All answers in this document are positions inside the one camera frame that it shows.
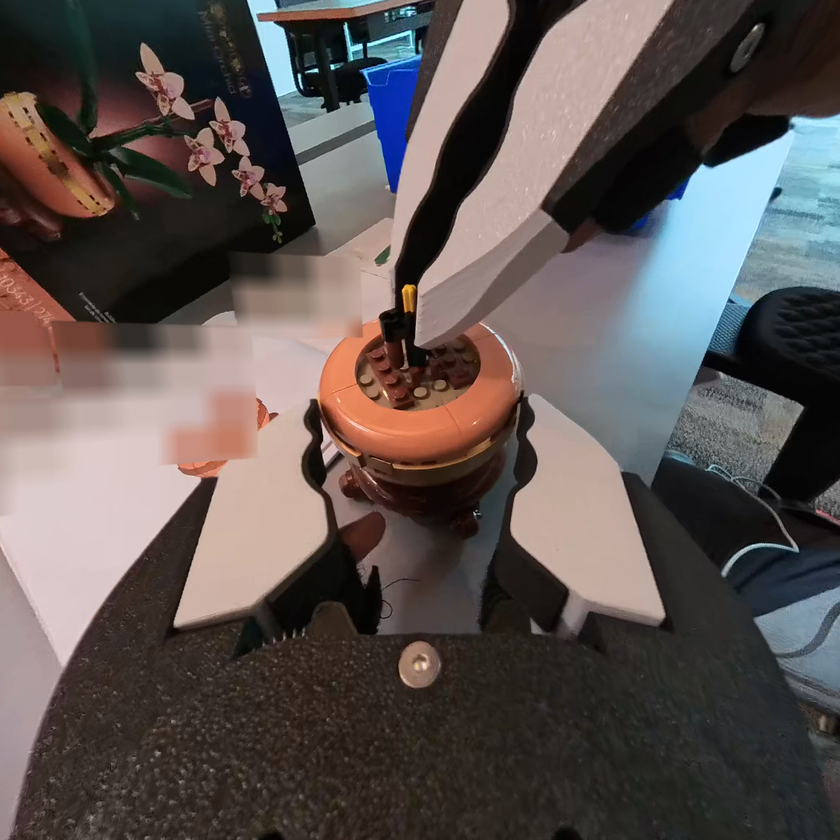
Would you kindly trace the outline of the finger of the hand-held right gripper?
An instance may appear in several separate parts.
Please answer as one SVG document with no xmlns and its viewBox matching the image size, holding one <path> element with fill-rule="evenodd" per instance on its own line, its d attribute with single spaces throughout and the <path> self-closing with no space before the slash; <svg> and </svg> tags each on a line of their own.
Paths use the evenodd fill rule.
<svg viewBox="0 0 840 840">
<path fill-rule="evenodd" d="M 549 5 L 542 36 L 514 89 L 496 152 L 459 206 L 417 288 L 416 343 L 431 348 L 497 307 L 568 234 L 543 208 L 552 186 L 670 2 Z"/>
<path fill-rule="evenodd" d="M 441 253 L 496 152 L 542 36 L 543 2 L 438 2 L 418 73 L 392 229 L 395 307 Z"/>
</svg>

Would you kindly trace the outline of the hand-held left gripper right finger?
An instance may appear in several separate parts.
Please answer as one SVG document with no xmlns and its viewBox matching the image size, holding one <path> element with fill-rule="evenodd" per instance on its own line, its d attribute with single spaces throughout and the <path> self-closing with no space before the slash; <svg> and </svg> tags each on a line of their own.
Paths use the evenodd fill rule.
<svg viewBox="0 0 840 840">
<path fill-rule="evenodd" d="M 516 439 L 480 631 L 574 638 L 594 616 L 661 628 L 665 606 L 614 458 L 538 395 L 521 399 Z"/>
</svg>

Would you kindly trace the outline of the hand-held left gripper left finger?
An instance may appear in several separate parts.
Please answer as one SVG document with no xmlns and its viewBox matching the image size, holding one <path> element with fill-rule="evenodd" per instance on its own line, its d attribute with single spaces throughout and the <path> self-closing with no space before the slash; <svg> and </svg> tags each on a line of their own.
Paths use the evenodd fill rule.
<svg viewBox="0 0 840 840">
<path fill-rule="evenodd" d="M 325 602 L 343 604 L 361 634 L 382 612 L 377 569 L 363 582 L 323 490 L 315 401 L 288 408 L 257 433 L 257 455 L 217 476 L 173 627 L 253 619 L 263 634 L 297 634 Z"/>
</svg>

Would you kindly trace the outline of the peach brick flower pot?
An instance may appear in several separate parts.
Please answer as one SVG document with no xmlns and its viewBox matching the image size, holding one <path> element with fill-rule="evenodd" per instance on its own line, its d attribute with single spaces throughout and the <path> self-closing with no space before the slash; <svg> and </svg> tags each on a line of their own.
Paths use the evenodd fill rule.
<svg viewBox="0 0 840 840">
<path fill-rule="evenodd" d="M 331 352 L 318 389 L 322 424 L 347 463 L 339 489 L 469 539 L 501 477 L 521 398 L 521 366 L 487 325 L 411 366 L 368 321 Z"/>
</svg>

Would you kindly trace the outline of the green yellow brick stem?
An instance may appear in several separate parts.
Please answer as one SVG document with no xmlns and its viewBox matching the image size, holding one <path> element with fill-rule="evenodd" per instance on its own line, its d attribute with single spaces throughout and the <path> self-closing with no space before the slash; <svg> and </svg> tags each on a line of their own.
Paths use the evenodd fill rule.
<svg viewBox="0 0 840 840">
<path fill-rule="evenodd" d="M 424 370 L 428 352 L 416 343 L 417 287 L 404 285 L 402 303 L 379 317 L 385 357 L 395 371 Z"/>
</svg>

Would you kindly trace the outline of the grey desk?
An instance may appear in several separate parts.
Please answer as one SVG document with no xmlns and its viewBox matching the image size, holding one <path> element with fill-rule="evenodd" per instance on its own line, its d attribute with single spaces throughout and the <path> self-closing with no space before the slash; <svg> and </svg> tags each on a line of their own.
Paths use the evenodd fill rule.
<svg viewBox="0 0 840 840">
<path fill-rule="evenodd" d="M 702 167 L 634 235 L 552 259 L 489 316 L 537 393 L 654 477 L 795 135 Z M 2 552 L 2 735 L 35 730 L 62 667 Z"/>
</svg>

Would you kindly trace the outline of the person's right hand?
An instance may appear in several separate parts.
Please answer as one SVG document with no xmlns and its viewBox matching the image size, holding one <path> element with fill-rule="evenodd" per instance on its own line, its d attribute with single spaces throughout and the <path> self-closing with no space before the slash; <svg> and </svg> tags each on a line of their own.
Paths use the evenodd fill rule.
<svg viewBox="0 0 840 840">
<path fill-rule="evenodd" d="M 684 129 L 715 166 L 784 136 L 796 117 L 839 112 L 839 2 L 815 2 L 784 42 L 767 48 Z"/>
</svg>

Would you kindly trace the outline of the large blue plastic bin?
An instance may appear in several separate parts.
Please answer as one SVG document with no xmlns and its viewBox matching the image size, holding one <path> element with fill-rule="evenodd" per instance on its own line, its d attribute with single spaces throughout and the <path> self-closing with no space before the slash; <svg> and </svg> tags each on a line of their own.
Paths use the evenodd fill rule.
<svg viewBox="0 0 840 840">
<path fill-rule="evenodd" d="M 406 152 L 406 128 L 423 55 L 362 70 L 390 190 L 396 194 Z"/>
</svg>

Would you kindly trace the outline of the wood edged office table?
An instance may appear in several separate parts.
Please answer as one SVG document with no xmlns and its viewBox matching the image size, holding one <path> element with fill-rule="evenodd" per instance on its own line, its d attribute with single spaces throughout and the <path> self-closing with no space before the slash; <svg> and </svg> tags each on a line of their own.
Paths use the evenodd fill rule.
<svg viewBox="0 0 840 840">
<path fill-rule="evenodd" d="M 285 35 L 297 94 L 325 112 L 360 103 L 365 70 L 419 56 L 435 2 L 276 2 L 257 20 Z"/>
</svg>

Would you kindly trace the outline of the building instruction booklet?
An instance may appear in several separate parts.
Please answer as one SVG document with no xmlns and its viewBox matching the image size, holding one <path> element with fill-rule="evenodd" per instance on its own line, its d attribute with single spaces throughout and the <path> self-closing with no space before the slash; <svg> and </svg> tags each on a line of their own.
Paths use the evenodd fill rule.
<svg viewBox="0 0 840 840">
<path fill-rule="evenodd" d="M 201 327 L 153 328 L 152 338 L 198 340 L 186 350 L 115 350 L 78 385 L 14 408 L 4 433 L 2 552 L 60 667 L 92 618 L 197 486 L 174 462 L 178 429 L 203 431 L 214 395 L 258 397 L 282 413 L 317 394 L 335 336 L 238 327 L 232 303 Z"/>
</svg>

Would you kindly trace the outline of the person's blue jeans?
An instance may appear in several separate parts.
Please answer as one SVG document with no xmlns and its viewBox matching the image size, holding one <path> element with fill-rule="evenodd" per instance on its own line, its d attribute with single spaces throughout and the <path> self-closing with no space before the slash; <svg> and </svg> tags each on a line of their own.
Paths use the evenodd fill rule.
<svg viewBox="0 0 840 840">
<path fill-rule="evenodd" d="M 746 603 L 799 700 L 838 715 L 838 520 L 683 455 L 663 458 L 653 491 Z"/>
</svg>

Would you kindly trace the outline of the orchid building set box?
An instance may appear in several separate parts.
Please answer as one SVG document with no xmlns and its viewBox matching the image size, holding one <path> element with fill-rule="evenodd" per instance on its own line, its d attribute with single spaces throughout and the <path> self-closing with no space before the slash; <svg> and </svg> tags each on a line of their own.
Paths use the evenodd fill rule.
<svg viewBox="0 0 840 840">
<path fill-rule="evenodd" d="M 156 322 L 314 225 L 248 2 L 1 2 L 2 310 Z"/>
</svg>

